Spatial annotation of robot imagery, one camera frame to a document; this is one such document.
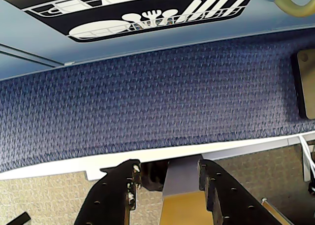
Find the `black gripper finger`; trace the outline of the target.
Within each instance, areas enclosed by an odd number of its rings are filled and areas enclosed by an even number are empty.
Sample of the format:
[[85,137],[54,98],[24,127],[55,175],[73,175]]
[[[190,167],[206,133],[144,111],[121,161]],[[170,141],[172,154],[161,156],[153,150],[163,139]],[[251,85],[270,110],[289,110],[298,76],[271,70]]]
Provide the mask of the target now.
[[141,188],[141,163],[127,160],[111,168],[90,189],[76,225],[128,225],[136,208],[136,190]]
[[199,189],[215,225],[279,225],[230,173],[211,160],[199,160]]

